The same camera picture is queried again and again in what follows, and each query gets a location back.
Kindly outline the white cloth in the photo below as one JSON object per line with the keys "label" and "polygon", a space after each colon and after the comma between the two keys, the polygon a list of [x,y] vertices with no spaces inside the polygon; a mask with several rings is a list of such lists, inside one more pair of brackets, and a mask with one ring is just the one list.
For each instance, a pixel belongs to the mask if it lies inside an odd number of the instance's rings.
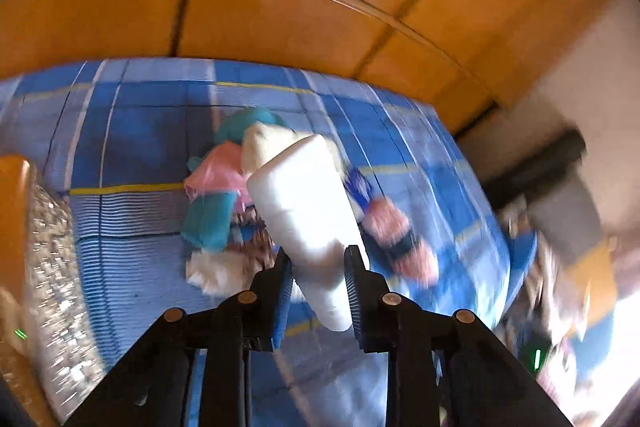
{"label": "white cloth", "polygon": [[227,298],[240,291],[248,291],[254,276],[271,269],[274,254],[257,256],[239,251],[193,251],[186,262],[186,281],[201,289],[206,296]]}

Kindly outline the pink dishcloth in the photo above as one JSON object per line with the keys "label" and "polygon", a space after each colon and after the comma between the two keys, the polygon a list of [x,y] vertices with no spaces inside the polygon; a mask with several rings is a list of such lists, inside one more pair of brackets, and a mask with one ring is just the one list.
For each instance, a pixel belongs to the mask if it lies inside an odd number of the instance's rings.
{"label": "pink dishcloth", "polygon": [[360,222],[390,266],[392,273],[422,287],[439,279],[437,256],[425,239],[413,231],[411,221],[389,198],[375,197]]}

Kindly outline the blue tissue packet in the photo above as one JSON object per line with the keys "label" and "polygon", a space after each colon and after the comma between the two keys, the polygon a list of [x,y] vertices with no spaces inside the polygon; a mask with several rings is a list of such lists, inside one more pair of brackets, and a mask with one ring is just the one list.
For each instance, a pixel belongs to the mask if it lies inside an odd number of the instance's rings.
{"label": "blue tissue packet", "polygon": [[356,167],[350,167],[343,181],[356,221],[361,222],[371,205],[373,186]]}

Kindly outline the teal plush bear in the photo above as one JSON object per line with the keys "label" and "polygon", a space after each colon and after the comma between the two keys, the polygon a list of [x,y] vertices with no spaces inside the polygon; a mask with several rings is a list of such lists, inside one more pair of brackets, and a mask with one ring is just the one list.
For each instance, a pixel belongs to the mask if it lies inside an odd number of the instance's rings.
{"label": "teal plush bear", "polygon": [[189,159],[189,176],[183,181],[189,207],[180,233],[196,248],[226,248],[234,216],[252,205],[241,159],[244,133],[253,124],[283,126],[284,121],[261,107],[238,110],[224,118],[214,133],[212,149]]}

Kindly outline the beige fluffy cloth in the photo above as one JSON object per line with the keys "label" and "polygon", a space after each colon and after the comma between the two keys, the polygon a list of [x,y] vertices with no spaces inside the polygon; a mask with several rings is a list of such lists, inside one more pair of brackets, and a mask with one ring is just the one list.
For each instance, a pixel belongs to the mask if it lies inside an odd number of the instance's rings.
{"label": "beige fluffy cloth", "polygon": [[276,124],[255,122],[243,133],[241,154],[243,173],[245,176],[250,176],[266,162],[308,136],[307,132],[294,131]]}

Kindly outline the leopard satin scrunchie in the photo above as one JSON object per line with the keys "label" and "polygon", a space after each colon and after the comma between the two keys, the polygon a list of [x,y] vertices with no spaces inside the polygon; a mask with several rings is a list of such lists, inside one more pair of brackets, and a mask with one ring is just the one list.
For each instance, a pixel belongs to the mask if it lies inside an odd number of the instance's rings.
{"label": "leopard satin scrunchie", "polygon": [[278,255],[276,246],[254,206],[233,213],[230,232],[231,237],[227,245],[230,251],[250,259],[250,266],[256,270],[273,267]]}

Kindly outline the ornate gold tissue box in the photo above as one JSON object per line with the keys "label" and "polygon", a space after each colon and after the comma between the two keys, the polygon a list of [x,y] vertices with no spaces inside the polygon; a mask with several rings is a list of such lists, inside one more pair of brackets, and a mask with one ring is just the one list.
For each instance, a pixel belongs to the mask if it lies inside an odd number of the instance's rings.
{"label": "ornate gold tissue box", "polygon": [[59,426],[106,373],[70,207],[26,158],[1,159],[1,376],[28,418]]}

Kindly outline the blue plaid tablecloth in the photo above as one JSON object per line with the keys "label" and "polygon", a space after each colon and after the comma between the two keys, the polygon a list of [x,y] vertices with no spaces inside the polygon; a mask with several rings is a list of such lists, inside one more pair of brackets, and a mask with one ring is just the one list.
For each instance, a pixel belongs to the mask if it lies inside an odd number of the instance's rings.
{"label": "blue plaid tablecloth", "polygon": [[106,371],[165,310],[215,299],[186,281],[180,233],[189,159],[213,147],[224,118],[270,110],[332,140],[346,167],[390,198],[434,249],[429,288],[390,275],[423,308],[476,312],[496,325],[533,261],[533,234],[512,239],[434,109],[380,88],[277,66],[206,60],[79,62],[4,80],[1,159],[26,158],[70,207],[91,327]]}

